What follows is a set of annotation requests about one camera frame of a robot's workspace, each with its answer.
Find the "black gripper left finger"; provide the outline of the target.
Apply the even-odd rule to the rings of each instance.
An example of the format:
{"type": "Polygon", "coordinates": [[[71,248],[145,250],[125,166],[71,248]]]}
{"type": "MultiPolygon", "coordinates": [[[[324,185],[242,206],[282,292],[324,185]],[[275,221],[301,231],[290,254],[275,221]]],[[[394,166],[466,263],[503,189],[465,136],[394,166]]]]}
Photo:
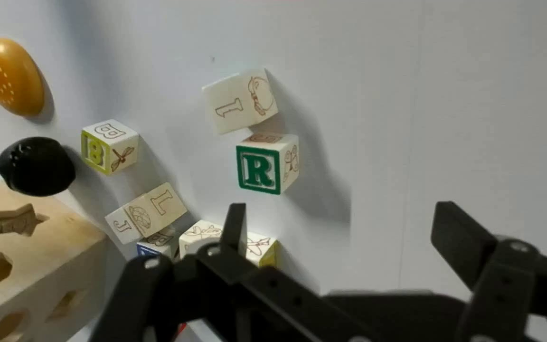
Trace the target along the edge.
{"type": "Polygon", "coordinates": [[[244,219],[231,204],[216,244],[178,263],[128,261],[88,342],[174,342],[197,320],[223,342],[324,342],[322,299],[240,256],[244,219]]]}

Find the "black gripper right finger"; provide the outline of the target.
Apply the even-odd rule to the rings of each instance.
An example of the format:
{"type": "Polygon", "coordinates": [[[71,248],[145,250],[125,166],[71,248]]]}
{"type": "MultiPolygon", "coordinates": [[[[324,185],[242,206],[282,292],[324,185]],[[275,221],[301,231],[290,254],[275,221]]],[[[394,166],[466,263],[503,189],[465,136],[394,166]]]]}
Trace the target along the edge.
{"type": "Polygon", "coordinates": [[[457,342],[531,342],[527,318],[547,320],[547,257],[497,238],[453,202],[434,206],[430,244],[470,292],[457,342]]]}

